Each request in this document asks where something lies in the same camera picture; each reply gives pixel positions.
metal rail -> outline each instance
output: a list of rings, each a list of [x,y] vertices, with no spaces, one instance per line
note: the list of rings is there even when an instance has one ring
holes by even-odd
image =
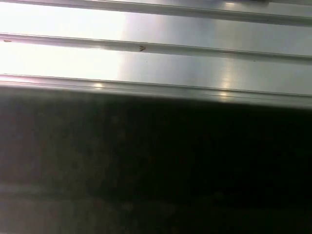
[[[0,85],[256,104],[282,103],[283,96],[284,103],[310,106],[311,6],[208,0],[6,0],[0,6]],[[95,83],[85,86],[86,80]],[[106,82],[126,86],[118,83],[117,92]],[[254,98],[259,93],[272,96]]]

black surface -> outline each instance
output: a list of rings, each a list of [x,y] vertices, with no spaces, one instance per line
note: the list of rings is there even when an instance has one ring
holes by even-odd
[[[300,232],[306,222],[311,111],[18,89],[0,95],[2,183],[52,187],[66,199],[174,204],[184,215],[166,223],[179,232],[196,220],[201,233],[205,214],[220,222],[216,233],[242,232],[253,214],[267,219],[266,228],[253,224],[246,233],[275,232],[272,225],[291,220],[287,230]]]

metal channel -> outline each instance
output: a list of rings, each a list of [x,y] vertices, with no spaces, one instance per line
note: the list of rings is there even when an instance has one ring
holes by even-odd
[[[246,3],[0,1],[0,86],[310,108],[312,7]]]
[[[312,95],[311,63],[18,43],[0,43],[0,49],[2,74]]]
[[[26,4],[120,10],[152,14],[198,15],[201,17],[234,17],[241,20],[268,20],[297,23],[312,18],[310,0],[261,3],[250,0],[1,0]]]
[[[310,27],[5,2],[0,21],[0,32],[10,34],[312,55]]]
[[[140,97],[172,98],[223,103],[244,103],[262,106],[312,108],[312,98],[305,95],[289,95],[267,92],[248,92],[226,89],[209,89],[185,86],[111,82],[57,77],[0,75],[0,87],[66,90],[73,92]]]

